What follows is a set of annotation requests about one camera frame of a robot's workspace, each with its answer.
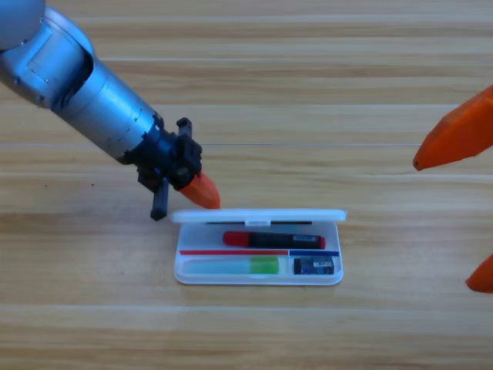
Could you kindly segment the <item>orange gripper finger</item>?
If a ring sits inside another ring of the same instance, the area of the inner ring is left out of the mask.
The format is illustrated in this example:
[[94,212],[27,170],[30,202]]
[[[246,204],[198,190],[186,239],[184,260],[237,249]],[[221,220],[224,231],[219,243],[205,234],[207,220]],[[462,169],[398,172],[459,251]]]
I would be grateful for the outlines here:
[[487,294],[493,292],[493,254],[475,269],[465,283],[472,291]]
[[477,156],[492,146],[492,87],[446,114],[414,156],[418,171]]

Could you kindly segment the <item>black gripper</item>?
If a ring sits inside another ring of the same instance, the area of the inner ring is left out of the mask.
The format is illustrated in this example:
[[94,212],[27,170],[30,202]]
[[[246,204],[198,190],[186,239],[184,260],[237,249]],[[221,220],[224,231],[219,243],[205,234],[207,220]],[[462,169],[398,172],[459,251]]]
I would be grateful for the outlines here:
[[169,187],[202,208],[221,208],[216,184],[200,172],[202,147],[192,138],[192,122],[183,117],[176,125],[177,133],[168,132],[163,118],[156,116],[139,145],[125,152],[125,163],[137,167],[138,182],[153,193],[153,220],[167,215]]

